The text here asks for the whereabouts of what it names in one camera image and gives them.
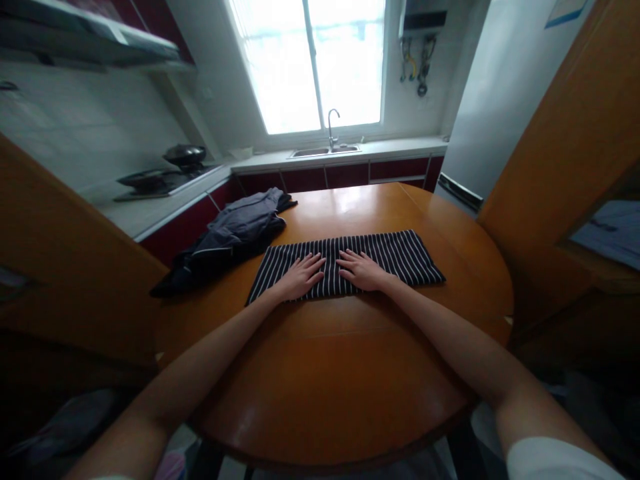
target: white refrigerator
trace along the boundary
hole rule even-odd
[[[453,184],[486,201],[551,84],[594,0],[492,0],[442,168]]]

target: frosted window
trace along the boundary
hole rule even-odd
[[[380,121],[384,0],[309,0],[316,96],[303,0],[228,0],[241,52],[270,135]]]
[[[267,133],[320,129],[302,1],[230,4]]]
[[[380,121],[384,0],[309,0],[322,111],[333,125]]]

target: black and white striped towel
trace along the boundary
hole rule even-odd
[[[408,285],[446,281],[445,276],[433,264],[422,240],[413,230],[314,240],[269,247],[251,287],[247,305],[280,280],[296,258],[302,259],[308,253],[320,252],[322,257],[326,257],[327,261],[322,266],[325,276],[300,300],[361,292],[351,282],[338,275],[340,266],[335,261],[340,258],[339,251],[347,249],[358,253],[365,252],[384,270],[397,275]]]

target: person's left hand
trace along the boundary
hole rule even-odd
[[[311,287],[318,283],[325,274],[318,271],[327,259],[320,254],[308,254],[302,260],[296,259],[294,264],[269,290],[272,290],[281,301],[296,300],[302,297]]]

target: stainless steel sink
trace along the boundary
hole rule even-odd
[[[329,149],[307,149],[307,150],[298,150],[293,153],[291,158],[294,157],[313,157],[315,155],[326,155],[329,153]]]
[[[331,153],[348,153],[352,151],[361,151],[357,145],[354,147],[334,147]]]
[[[289,158],[300,158],[300,157],[320,157],[322,155],[336,155],[338,153],[352,153],[358,152],[360,147],[358,145],[348,145],[346,147],[334,147],[332,150],[328,148],[320,148],[320,149],[306,149],[306,150],[296,150],[293,152],[292,156]]]

